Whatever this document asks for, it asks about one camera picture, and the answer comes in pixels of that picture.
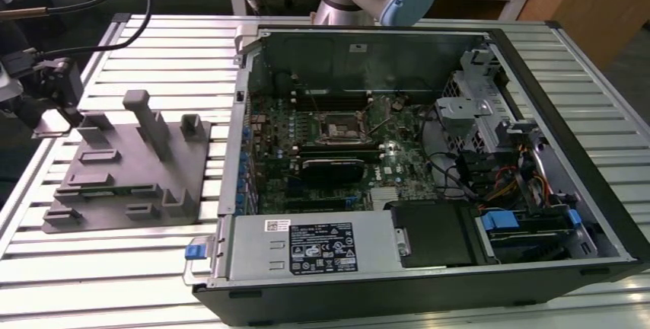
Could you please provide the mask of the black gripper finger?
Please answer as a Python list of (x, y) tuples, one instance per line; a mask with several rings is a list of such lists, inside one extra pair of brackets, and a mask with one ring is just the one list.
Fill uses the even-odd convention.
[(57, 111), (72, 127), (77, 127), (82, 121), (82, 115), (77, 110), (82, 96), (82, 82), (76, 62), (72, 58), (54, 60), (52, 77), (54, 84), (53, 100)]

